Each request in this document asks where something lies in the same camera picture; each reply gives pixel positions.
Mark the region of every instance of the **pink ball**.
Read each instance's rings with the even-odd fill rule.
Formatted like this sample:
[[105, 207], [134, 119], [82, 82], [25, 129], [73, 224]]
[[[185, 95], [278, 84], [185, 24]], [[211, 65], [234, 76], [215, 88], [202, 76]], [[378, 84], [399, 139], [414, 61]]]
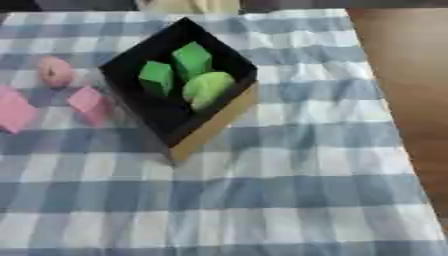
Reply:
[[41, 79], [52, 88], [67, 86], [74, 76], [70, 64], [52, 56], [43, 57], [37, 65], [37, 71]]

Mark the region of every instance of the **gingham tablecloth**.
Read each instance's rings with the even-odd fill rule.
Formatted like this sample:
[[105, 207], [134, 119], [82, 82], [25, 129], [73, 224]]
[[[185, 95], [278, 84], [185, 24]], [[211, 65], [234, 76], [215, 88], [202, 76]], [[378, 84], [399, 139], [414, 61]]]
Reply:
[[[70, 109], [97, 66], [178, 18], [6, 19], [0, 83], [39, 115], [0, 133], [0, 255], [448, 254], [343, 10], [193, 16], [259, 67], [259, 104], [175, 169], [119, 107], [99, 128]], [[36, 78], [47, 54], [76, 67], [70, 88]]]

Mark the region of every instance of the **box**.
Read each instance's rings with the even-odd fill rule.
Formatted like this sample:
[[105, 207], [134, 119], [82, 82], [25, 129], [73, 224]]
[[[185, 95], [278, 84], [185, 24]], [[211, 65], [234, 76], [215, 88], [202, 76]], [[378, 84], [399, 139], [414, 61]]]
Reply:
[[[200, 112], [193, 112], [183, 100], [184, 82], [176, 72], [167, 98], [144, 90], [138, 81], [138, 74], [148, 60], [174, 67], [171, 53], [192, 41], [212, 54], [215, 70], [231, 74], [236, 81]], [[156, 135], [161, 150], [174, 163], [185, 160], [258, 100], [255, 65], [188, 18], [123, 52], [100, 70], [115, 96], [144, 128]]]

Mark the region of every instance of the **cube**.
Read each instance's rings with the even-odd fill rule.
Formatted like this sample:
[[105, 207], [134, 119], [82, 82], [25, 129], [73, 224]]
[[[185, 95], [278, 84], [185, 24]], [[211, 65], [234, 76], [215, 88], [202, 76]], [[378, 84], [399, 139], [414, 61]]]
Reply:
[[156, 61], [148, 61], [138, 76], [140, 84], [156, 95], [168, 96], [173, 88], [173, 71], [171, 66]]
[[68, 99], [68, 103], [93, 126], [104, 122], [111, 110], [107, 98], [91, 86], [79, 89]]
[[176, 50], [173, 57], [177, 71], [184, 82], [212, 71], [212, 55], [196, 42]]
[[36, 115], [37, 109], [15, 89], [0, 86], [0, 126], [11, 132], [18, 133]]

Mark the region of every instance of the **wooden table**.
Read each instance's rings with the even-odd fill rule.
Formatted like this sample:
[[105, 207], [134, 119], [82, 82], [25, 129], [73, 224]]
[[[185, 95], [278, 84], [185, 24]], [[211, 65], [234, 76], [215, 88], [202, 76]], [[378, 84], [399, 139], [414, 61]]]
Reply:
[[448, 9], [349, 10], [414, 167], [448, 217]]

